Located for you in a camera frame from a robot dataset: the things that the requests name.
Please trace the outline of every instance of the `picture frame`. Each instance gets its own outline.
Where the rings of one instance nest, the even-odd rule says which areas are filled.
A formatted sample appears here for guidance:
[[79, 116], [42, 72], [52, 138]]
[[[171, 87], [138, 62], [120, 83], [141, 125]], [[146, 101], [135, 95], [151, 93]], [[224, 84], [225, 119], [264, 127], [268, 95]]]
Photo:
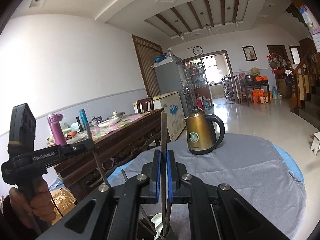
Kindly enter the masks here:
[[256, 52], [254, 51], [254, 47], [253, 46], [245, 46], [245, 47], [242, 47], [242, 49], [243, 49], [243, 52], [244, 52], [245, 59], [247, 61], [258, 60]]

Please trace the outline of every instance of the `kettle handle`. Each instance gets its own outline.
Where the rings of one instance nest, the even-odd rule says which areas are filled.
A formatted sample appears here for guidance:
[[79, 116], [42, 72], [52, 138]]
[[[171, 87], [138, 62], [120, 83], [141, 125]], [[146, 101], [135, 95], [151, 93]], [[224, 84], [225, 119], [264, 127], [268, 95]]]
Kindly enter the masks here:
[[220, 117], [214, 115], [214, 114], [206, 114], [204, 116], [204, 118], [206, 119], [206, 121], [209, 124], [210, 127], [210, 131], [212, 133], [212, 136], [216, 137], [215, 134], [215, 130], [214, 130], [214, 126], [212, 122], [216, 122], [219, 125], [220, 128], [220, 136], [219, 139], [217, 140], [217, 142], [214, 144], [215, 148], [219, 146], [219, 144], [222, 142], [223, 138], [224, 138], [224, 133], [225, 133], [225, 128], [224, 128], [224, 123], [221, 120]]

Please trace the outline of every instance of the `kettle lid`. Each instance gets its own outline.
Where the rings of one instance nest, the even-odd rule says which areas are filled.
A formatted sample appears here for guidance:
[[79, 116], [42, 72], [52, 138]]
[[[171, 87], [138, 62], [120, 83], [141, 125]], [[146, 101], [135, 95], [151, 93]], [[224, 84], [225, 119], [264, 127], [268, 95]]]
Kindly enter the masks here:
[[195, 107], [194, 109], [191, 110], [191, 113], [189, 114], [188, 117], [198, 117], [205, 115], [206, 113], [199, 107]]

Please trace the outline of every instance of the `gray tablecloth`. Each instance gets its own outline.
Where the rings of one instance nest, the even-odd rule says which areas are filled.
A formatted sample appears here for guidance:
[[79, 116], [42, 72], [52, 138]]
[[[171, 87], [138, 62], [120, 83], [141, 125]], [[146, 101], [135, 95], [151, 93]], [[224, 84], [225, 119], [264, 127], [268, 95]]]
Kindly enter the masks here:
[[[303, 217], [306, 192], [288, 172], [270, 141], [227, 133], [221, 145], [206, 155], [192, 155], [186, 139], [168, 143], [167, 149], [174, 150], [176, 161], [204, 183], [230, 184], [287, 237], [293, 238]], [[152, 162], [153, 152], [154, 149], [141, 153], [125, 169], [128, 178], [139, 174], [143, 164]], [[122, 183], [124, 178], [119, 174], [110, 184]], [[161, 203], [144, 205], [144, 209], [148, 215], [161, 213]], [[179, 239], [191, 239], [186, 204], [172, 206], [170, 224]]]

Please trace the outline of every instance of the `metal screw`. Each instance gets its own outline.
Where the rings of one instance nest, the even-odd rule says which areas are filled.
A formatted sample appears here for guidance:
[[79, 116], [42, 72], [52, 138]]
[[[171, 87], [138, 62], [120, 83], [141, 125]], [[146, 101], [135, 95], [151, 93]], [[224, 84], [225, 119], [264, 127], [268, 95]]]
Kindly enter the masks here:
[[139, 174], [139, 175], [137, 175], [137, 180], [142, 181], [142, 180], [145, 180], [146, 178], [147, 178], [146, 174]]
[[230, 189], [230, 185], [229, 184], [227, 184], [227, 183], [222, 183], [221, 185], [220, 185], [220, 188], [222, 189], [222, 190], [229, 190]]
[[191, 178], [192, 178], [192, 175], [191, 175], [191, 174], [186, 173], [186, 174], [183, 174], [183, 175], [182, 175], [182, 179], [183, 179], [183, 180], [191, 180]]
[[101, 192], [106, 192], [109, 189], [109, 186], [106, 184], [102, 184], [98, 187], [98, 190]]

